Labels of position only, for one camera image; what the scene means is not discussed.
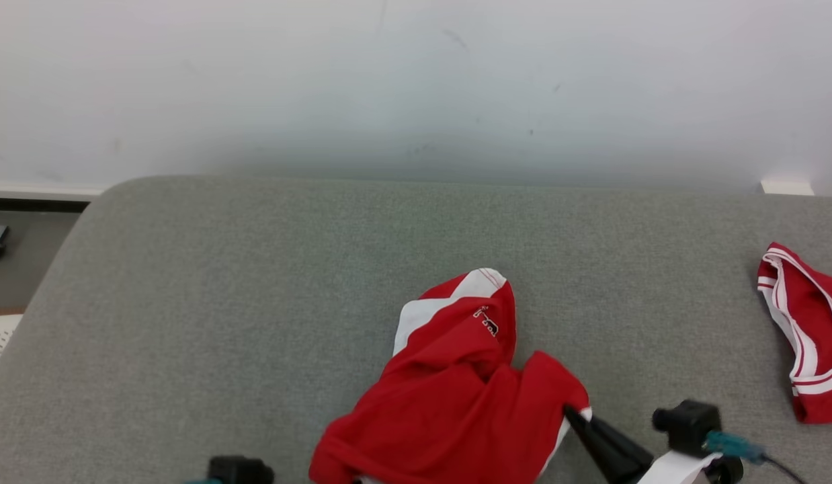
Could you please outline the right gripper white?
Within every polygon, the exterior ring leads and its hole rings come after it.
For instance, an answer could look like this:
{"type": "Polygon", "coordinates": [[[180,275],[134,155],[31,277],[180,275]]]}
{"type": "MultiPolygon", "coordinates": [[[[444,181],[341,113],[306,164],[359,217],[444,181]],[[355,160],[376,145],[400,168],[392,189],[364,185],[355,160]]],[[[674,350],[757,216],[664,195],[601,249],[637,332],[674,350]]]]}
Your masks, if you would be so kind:
{"type": "Polygon", "coordinates": [[[564,416],[608,483],[739,483],[742,460],[721,453],[704,458],[670,451],[655,457],[602,419],[570,405],[564,416]]]}

